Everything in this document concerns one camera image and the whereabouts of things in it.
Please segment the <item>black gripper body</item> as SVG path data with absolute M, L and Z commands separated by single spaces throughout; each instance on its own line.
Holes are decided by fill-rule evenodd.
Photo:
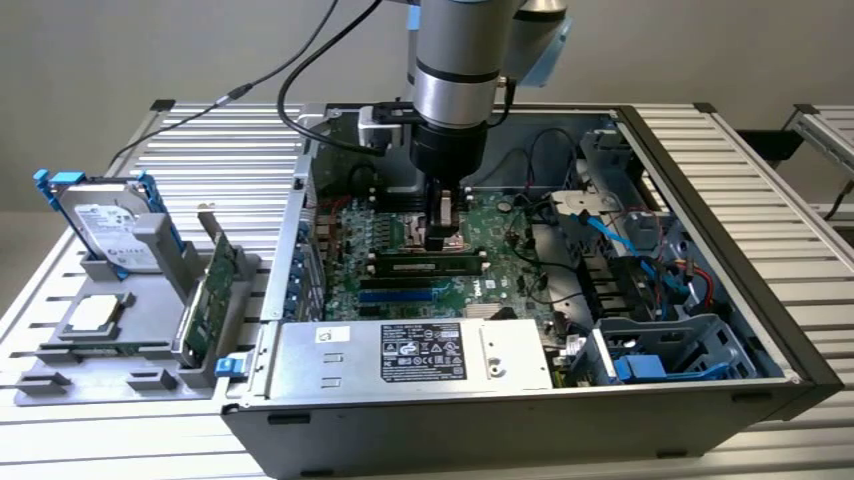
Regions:
M 410 160 L 425 175 L 425 193 L 456 190 L 482 165 L 486 123 L 457 129 L 424 123 L 412 128 Z

